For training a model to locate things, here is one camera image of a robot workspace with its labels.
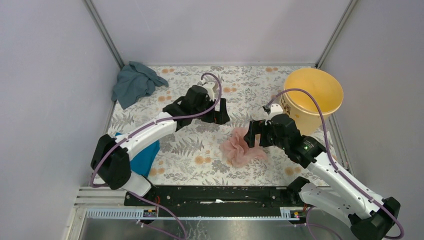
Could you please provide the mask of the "pink plastic trash bag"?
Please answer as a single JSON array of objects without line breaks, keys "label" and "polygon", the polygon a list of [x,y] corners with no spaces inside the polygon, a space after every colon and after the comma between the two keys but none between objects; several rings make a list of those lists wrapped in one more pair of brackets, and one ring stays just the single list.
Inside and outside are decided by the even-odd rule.
[{"label": "pink plastic trash bag", "polygon": [[241,168],[252,160],[267,160],[267,154],[254,142],[254,147],[249,147],[244,140],[248,133],[245,127],[235,127],[230,137],[220,145],[220,150],[226,160],[234,167]]}]

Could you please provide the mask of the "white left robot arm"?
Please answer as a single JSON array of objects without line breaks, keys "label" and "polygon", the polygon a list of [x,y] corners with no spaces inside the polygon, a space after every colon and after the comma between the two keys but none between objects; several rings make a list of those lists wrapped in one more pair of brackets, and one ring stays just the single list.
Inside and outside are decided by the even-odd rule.
[{"label": "white left robot arm", "polygon": [[144,206],[152,204],[155,192],[147,178],[131,169],[131,161],[146,147],[200,119],[223,125],[230,118],[222,87],[207,82],[193,85],[184,96],[165,106],[156,117],[128,133],[111,137],[103,135],[97,142],[90,166],[93,176],[99,176],[111,190],[133,193]]}]

